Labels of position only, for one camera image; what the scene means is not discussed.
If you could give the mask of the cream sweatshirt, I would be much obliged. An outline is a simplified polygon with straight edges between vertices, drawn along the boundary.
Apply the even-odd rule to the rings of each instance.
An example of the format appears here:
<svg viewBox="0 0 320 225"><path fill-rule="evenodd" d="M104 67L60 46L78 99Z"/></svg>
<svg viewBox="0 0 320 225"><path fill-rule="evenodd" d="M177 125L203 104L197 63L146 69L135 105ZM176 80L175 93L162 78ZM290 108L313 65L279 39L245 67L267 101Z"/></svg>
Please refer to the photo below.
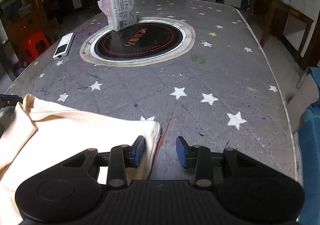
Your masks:
<svg viewBox="0 0 320 225"><path fill-rule="evenodd" d="M148 178L160 133L154 120L122 120L25 95L1 112L1 224L22 221L15 203L22 182L88 148L109 152L144 136L142 163L129 169L127 178Z"/></svg>

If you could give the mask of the red plastic stool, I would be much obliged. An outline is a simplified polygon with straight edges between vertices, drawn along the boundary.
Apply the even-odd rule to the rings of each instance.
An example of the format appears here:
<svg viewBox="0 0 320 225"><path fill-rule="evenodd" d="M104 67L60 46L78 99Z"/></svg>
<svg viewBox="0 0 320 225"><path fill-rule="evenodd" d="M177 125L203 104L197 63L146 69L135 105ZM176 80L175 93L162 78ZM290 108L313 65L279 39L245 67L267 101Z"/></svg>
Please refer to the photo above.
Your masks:
<svg viewBox="0 0 320 225"><path fill-rule="evenodd" d="M22 49L27 63L33 62L50 47L50 43L42 31L33 33L22 42Z"/></svg>

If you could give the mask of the white remote control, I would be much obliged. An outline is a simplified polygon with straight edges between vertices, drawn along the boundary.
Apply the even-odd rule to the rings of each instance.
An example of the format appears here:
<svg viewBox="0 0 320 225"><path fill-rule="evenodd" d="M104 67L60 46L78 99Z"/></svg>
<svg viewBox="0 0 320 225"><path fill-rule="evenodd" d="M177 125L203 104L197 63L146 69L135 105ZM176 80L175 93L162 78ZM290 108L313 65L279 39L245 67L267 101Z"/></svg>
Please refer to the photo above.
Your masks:
<svg viewBox="0 0 320 225"><path fill-rule="evenodd" d="M53 60L56 61L68 55L73 39L74 39L73 32L62 36L55 50L55 53L53 54Z"/></svg>

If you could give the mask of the grey star-patterned table cover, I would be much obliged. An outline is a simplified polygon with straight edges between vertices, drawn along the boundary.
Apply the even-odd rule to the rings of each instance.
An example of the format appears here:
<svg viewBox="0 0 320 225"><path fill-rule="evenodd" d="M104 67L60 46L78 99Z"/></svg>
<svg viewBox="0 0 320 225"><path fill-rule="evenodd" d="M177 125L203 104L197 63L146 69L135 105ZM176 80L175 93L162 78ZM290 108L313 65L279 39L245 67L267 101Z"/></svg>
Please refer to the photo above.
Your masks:
<svg viewBox="0 0 320 225"><path fill-rule="evenodd" d="M191 50L140 67L85 62L80 48L106 26L104 15L75 30L67 57L54 61L50 47L21 73L9 93L27 94L80 111L139 121L154 120L161 133L151 179L188 179L176 138L221 152L226 147L296 178L295 150L278 84L260 44L236 10L185 0L142 0L140 17L191 25Z"/></svg>

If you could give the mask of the blue sofa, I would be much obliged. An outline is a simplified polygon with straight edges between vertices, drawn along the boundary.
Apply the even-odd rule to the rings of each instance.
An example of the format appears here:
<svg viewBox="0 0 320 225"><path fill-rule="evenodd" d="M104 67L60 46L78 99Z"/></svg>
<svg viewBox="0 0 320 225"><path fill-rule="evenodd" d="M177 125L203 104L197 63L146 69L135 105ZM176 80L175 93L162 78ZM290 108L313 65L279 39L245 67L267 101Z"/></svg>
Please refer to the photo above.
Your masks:
<svg viewBox="0 0 320 225"><path fill-rule="evenodd" d="M297 181L305 192L300 224L319 224L319 67L307 67L286 106L296 157Z"/></svg>

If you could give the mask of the round black induction cooktop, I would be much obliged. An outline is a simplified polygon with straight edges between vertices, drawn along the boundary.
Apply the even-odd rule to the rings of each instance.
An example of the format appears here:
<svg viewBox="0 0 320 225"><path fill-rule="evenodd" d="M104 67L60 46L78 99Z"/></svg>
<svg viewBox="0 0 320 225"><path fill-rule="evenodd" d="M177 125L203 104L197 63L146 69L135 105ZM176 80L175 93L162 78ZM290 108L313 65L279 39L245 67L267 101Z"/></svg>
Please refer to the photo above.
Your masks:
<svg viewBox="0 0 320 225"><path fill-rule="evenodd" d="M162 63L186 54L195 43L194 28L180 20L141 17L120 31L109 26L84 41L80 57L88 63L115 67L140 67Z"/></svg>

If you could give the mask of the tissue paper pack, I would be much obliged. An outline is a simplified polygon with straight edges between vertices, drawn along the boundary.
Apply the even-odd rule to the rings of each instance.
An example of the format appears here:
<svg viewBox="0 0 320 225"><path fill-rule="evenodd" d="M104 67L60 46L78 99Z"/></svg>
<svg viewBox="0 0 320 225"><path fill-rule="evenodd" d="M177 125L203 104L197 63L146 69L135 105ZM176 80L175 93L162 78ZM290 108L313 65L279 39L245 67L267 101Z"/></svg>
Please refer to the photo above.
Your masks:
<svg viewBox="0 0 320 225"><path fill-rule="evenodd" d="M98 7L107 16L108 25L114 31L137 23L135 0L99 0Z"/></svg>

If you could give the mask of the dark wooden side table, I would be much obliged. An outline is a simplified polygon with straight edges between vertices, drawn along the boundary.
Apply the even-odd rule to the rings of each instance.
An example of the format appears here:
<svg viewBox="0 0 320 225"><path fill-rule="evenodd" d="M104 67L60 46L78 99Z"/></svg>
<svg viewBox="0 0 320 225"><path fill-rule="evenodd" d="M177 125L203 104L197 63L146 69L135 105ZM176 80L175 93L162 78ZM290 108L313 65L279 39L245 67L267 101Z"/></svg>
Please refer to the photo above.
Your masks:
<svg viewBox="0 0 320 225"><path fill-rule="evenodd" d="M308 38L314 20L306 16L303 12L299 11L298 9L292 7L291 5L283 3L280 0L251 0L248 12L248 23L251 21L254 15L254 6L256 1L262 1L268 7L268 13L266 15L266 24L264 27L262 37L259 41L261 47L265 45L270 34L275 35L276 38L280 40L284 45L289 44L289 41L283 34L289 15L299 20L300 22L306 24L306 28L304 30L304 34L298 50L296 50L293 47L293 45L290 45L290 47L292 48L286 47L292 55L292 57L294 58L295 62L301 61L301 53L305 46L306 40Z"/></svg>

